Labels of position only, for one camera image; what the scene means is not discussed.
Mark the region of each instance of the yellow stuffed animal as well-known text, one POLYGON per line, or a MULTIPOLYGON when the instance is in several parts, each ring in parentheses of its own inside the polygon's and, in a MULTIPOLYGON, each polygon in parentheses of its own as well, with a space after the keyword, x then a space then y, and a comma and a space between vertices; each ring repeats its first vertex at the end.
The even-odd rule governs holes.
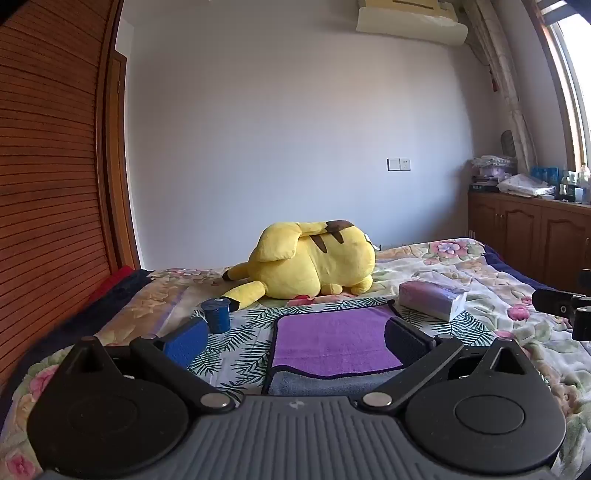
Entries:
POLYGON ((346 220, 274 223, 267 227, 247 263, 227 270, 224 280, 250 278, 224 296, 230 309, 248 307, 262 296, 290 300, 298 295, 337 295, 343 287, 360 295, 372 285, 374 246, 346 220))

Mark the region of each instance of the air conditioner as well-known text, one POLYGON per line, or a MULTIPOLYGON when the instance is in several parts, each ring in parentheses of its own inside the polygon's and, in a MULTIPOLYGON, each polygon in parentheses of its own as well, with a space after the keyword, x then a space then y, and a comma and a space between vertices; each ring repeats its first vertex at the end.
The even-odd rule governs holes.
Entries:
POLYGON ((357 31, 417 38, 459 46, 468 27, 453 5, 439 0, 359 0, 357 31))

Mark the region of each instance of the window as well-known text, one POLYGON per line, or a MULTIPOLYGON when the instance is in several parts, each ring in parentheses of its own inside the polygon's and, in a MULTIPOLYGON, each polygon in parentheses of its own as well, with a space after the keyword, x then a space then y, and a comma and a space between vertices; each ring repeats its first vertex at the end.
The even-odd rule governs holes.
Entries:
POLYGON ((591 25, 564 0, 523 0, 550 66, 569 170, 591 161, 591 25))

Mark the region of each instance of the quilt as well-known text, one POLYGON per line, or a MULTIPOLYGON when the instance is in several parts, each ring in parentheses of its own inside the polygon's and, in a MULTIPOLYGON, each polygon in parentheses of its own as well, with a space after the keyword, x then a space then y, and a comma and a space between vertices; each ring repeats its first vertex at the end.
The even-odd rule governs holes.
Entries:
MULTIPOLYGON (((429 335, 450 333, 467 345, 489 345, 496 336, 515 338, 545 378, 566 420, 567 437, 553 471, 574 479, 591 463, 591 347, 571 338, 564 318, 536 312, 534 291, 512 275, 487 264, 482 244, 466 238, 393 248, 376 255, 371 291, 290 302, 262 299, 232 314, 232 328, 212 335, 207 349, 190 369, 240 400, 261 391, 272 328, 281 315, 339 310, 386 303, 398 295, 400 283, 437 272, 469 290, 465 312, 446 323, 400 308, 401 316, 429 335)), ((173 269, 152 273, 144 287, 97 337, 104 345, 126 345, 139 335, 165 335, 192 315, 201 301, 235 286, 216 270, 173 269)), ((40 472, 26 435, 28 414, 69 349, 33 365, 13 395, 0 434, 0 479, 28 480, 40 472)))

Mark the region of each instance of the folded cloth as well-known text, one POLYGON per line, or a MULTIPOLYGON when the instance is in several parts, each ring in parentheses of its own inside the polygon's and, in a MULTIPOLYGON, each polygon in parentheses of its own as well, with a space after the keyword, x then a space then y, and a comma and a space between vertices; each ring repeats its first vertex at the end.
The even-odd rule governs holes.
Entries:
POLYGON ((321 395, 347 395, 355 399, 379 387, 402 370, 388 370, 377 374, 351 375, 336 378, 313 378, 287 370, 273 375, 269 395, 284 397, 318 397, 321 395))
POLYGON ((264 391, 304 396, 372 390, 403 368, 384 339, 393 315, 381 305, 279 318, 264 391))

